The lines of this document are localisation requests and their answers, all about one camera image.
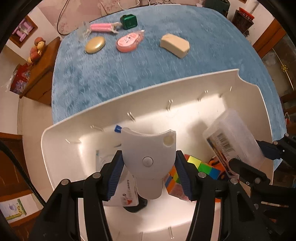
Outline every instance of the tiled floor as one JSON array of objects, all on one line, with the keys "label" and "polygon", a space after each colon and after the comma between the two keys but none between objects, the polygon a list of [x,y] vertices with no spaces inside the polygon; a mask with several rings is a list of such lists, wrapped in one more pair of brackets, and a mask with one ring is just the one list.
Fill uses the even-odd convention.
[{"label": "tiled floor", "polygon": [[52,193],[41,152],[41,135],[43,131],[53,124],[52,109],[50,106],[34,100],[23,98],[20,102],[19,126],[23,135],[23,147],[29,175],[33,185],[45,201]]}]

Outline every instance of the white round button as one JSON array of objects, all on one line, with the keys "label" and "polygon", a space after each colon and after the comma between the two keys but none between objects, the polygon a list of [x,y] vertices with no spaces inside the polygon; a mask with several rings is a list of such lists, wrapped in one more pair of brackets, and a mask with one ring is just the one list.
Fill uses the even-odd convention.
[{"label": "white round button", "polygon": [[153,159],[149,156],[143,158],[143,165],[146,167],[151,167],[153,164]]}]

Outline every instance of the blue clip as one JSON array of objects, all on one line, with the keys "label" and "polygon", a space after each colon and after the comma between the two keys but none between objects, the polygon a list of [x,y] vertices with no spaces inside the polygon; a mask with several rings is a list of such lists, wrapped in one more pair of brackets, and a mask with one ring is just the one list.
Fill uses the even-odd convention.
[{"label": "blue clip", "polygon": [[122,129],[121,126],[116,125],[114,131],[117,132],[117,133],[121,133],[121,129]]}]

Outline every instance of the barcode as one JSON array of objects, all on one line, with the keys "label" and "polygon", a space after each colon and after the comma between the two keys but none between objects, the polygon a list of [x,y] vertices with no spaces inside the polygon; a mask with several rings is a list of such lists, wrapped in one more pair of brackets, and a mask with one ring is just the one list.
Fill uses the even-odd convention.
[{"label": "barcode", "polygon": [[220,133],[218,136],[217,136],[218,140],[220,141],[221,145],[222,145],[222,151],[223,152],[230,152],[230,151],[233,151],[233,148],[232,146],[230,145],[227,137],[225,136],[224,133]]}]

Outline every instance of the rubik's cube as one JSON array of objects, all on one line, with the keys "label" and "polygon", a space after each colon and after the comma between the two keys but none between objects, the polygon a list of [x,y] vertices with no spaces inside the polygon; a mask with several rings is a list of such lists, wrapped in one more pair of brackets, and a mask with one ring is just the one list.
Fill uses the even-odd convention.
[{"label": "rubik's cube", "polygon": [[[194,164],[199,172],[204,172],[215,180],[218,178],[218,176],[220,174],[220,170],[202,162],[201,160],[199,160],[193,156],[189,156],[186,154],[184,156],[185,156],[187,162]],[[175,165],[169,171],[168,175],[164,178],[164,182],[165,182],[165,187],[168,191],[168,194],[178,197],[179,199],[190,202],[188,197],[185,196],[185,194],[183,192],[183,188],[181,186],[180,179],[177,174],[177,170],[175,168]]]}]

